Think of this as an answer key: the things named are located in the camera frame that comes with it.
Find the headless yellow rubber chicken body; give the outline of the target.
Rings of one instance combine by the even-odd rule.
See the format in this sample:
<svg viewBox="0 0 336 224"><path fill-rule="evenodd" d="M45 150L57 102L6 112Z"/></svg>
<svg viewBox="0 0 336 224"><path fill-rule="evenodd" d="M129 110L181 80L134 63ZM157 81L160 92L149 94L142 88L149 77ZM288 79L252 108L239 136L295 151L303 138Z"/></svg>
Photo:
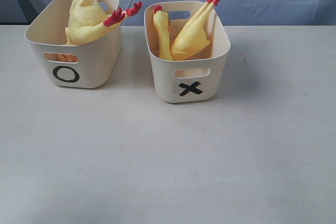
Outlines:
<svg viewBox="0 0 336 224"><path fill-rule="evenodd" d="M203 27L219 1L207 0L183 26L171 46L174 61L186 60L211 44Z"/></svg>

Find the detached yellow chicken head neck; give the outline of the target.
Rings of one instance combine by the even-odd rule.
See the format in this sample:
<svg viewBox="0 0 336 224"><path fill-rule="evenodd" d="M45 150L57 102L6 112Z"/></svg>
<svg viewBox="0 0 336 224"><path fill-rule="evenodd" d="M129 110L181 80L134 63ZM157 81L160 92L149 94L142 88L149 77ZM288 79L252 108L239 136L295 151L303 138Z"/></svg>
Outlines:
<svg viewBox="0 0 336 224"><path fill-rule="evenodd" d="M170 20L167 12L161 5L156 5L153 10L153 24L159 39L159 58L172 61L170 50Z"/></svg>

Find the yellow rubber chicken red collar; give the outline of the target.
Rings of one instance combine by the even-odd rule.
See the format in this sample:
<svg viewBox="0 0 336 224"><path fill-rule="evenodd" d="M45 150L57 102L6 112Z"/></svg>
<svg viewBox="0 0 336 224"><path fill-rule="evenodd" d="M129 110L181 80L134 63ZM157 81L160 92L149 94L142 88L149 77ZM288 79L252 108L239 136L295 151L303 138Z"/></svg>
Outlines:
<svg viewBox="0 0 336 224"><path fill-rule="evenodd" d="M106 33L107 14L98 0L72 0L65 34L68 45L85 45Z"/></svg>

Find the whole yellow rubber chicken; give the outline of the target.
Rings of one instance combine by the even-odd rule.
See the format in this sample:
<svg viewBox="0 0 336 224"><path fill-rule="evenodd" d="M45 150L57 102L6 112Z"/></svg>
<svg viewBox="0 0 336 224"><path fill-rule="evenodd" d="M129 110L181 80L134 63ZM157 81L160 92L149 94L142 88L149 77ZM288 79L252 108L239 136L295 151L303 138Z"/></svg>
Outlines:
<svg viewBox="0 0 336 224"><path fill-rule="evenodd" d="M120 27L121 23L142 8L142 2L134 3L133 7L123 10L118 7L110 15L99 4L83 0L72 5L68 26L65 28L66 45L79 46L96 41Z"/></svg>

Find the cream bin marked X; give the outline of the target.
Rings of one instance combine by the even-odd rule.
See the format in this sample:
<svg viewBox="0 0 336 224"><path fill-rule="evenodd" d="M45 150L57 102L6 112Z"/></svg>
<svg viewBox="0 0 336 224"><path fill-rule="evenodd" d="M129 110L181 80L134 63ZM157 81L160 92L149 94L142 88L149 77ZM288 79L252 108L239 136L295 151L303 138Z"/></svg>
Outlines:
<svg viewBox="0 0 336 224"><path fill-rule="evenodd" d="M150 54L154 88L157 96L168 103L203 101L212 98L219 87L230 41L223 24L213 10L204 24L211 44L184 61L160 59L159 39L153 24L153 10L144 12L146 42Z"/></svg>

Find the cream bin marked O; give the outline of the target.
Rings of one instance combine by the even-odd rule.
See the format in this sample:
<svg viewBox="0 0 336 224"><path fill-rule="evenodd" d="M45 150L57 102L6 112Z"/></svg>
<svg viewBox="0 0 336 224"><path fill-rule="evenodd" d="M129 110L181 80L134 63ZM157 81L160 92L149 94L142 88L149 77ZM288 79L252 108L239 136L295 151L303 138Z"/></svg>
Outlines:
<svg viewBox="0 0 336 224"><path fill-rule="evenodd" d="M29 25L25 37L49 80L62 87L96 88L106 83L122 48L121 28L82 46L67 46L72 0L53 0Z"/></svg>

